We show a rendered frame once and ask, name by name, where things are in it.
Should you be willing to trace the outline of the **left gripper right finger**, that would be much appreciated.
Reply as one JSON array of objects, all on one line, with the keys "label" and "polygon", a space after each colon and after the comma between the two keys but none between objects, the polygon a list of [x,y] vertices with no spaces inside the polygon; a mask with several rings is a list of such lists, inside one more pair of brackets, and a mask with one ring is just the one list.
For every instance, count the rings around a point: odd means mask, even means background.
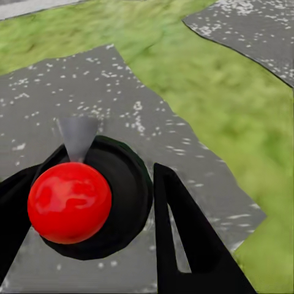
[{"label": "left gripper right finger", "polygon": [[[176,172],[155,164],[153,195],[159,294],[257,294]],[[189,274],[176,265],[168,205],[188,258]]]}]

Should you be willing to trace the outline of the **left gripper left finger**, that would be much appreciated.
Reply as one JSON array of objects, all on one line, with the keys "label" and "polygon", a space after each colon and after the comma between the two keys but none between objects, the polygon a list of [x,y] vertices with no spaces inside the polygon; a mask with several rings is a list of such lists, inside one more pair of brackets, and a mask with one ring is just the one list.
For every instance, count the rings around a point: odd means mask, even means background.
[{"label": "left gripper left finger", "polygon": [[40,166],[23,169],[0,184],[0,286],[31,226],[28,196]]}]

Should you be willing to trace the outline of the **pesticide atomizer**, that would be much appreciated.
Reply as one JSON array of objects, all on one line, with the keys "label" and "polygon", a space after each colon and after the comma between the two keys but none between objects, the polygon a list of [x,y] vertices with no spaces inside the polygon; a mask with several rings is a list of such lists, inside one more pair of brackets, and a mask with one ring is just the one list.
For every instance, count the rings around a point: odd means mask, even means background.
[{"label": "pesticide atomizer", "polygon": [[72,113],[55,120],[63,144],[37,169],[29,220],[60,255],[108,257],[144,229],[154,205],[153,177],[127,144],[96,135],[99,118]]}]

